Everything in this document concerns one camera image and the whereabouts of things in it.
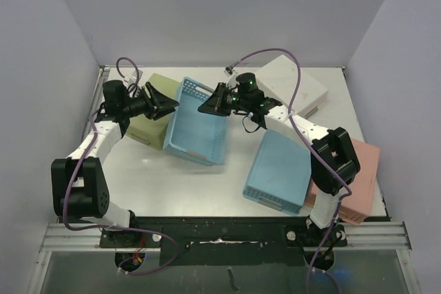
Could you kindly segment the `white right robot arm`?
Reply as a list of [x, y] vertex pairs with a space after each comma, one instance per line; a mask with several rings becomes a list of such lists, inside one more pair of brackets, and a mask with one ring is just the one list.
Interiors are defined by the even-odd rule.
[[246, 72], [219, 83], [198, 107], [198, 112], [222, 117], [246, 116], [258, 128], [304, 144], [311, 159], [311, 179], [318, 188], [307, 237], [311, 243], [321, 245], [331, 237], [330, 226], [337, 218], [342, 199], [351, 195], [349, 185], [360, 171], [360, 162], [345, 129], [312, 123], [298, 115], [293, 105], [293, 99], [284, 104], [255, 74]]

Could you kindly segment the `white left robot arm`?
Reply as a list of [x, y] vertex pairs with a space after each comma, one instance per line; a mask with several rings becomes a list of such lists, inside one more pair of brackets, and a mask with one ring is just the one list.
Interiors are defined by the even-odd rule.
[[178, 105], [151, 83], [146, 83], [134, 97], [122, 81], [103, 84], [103, 102], [92, 117], [90, 133], [69, 156], [51, 164], [54, 212], [66, 228], [73, 230], [69, 220], [79, 219], [89, 223], [88, 229], [116, 231], [116, 239], [124, 246], [139, 241], [141, 230], [133, 224], [132, 212], [110, 199], [103, 163], [126, 134], [132, 118], [143, 115], [158, 120], [174, 112]]

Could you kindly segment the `blue basket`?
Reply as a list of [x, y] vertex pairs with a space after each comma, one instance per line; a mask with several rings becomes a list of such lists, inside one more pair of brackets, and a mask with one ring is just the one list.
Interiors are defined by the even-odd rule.
[[176, 91], [179, 106], [171, 115], [163, 151], [205, 166], [225, 162], [227, 119], [198, 111], [213, 89], [185, 77]]
[[299, 214], [311, 180], [310, 153], [274, 131], [265, 132], [243, 196], [287, 215]]

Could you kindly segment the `pink perforated plastic basket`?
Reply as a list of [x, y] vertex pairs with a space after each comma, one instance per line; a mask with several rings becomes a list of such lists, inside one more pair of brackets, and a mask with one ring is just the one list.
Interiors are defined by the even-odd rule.
[[[351, 195], [342, 200], [338, 216], [349, 224], [359, 225], [371, 213], [380, 148], [356, 139], [351, 141], [360, 163], [360, 171], [349, 184]], [[304, 205], [313, 208], [313, 220], [327, 226], [335, 214], [339, 197], [346, 193], [347, 189], [342, 188], [335, 196], [325, 194], [311, 181]]]

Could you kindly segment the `white perforated plastic basket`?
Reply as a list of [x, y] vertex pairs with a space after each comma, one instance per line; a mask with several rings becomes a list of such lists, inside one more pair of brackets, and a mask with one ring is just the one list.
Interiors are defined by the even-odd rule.
[[[294, 99], [292, 109], [303, 118], [309, 118], [326, 103], [328, 89], [309, 75], [300, 70], [300, 85]], [[262, 66], [255, 72], [256, 82], [260, 90], [268, 97], [276, 98], [286, 107], [298, 83], [298, 68], [285, 55]]]

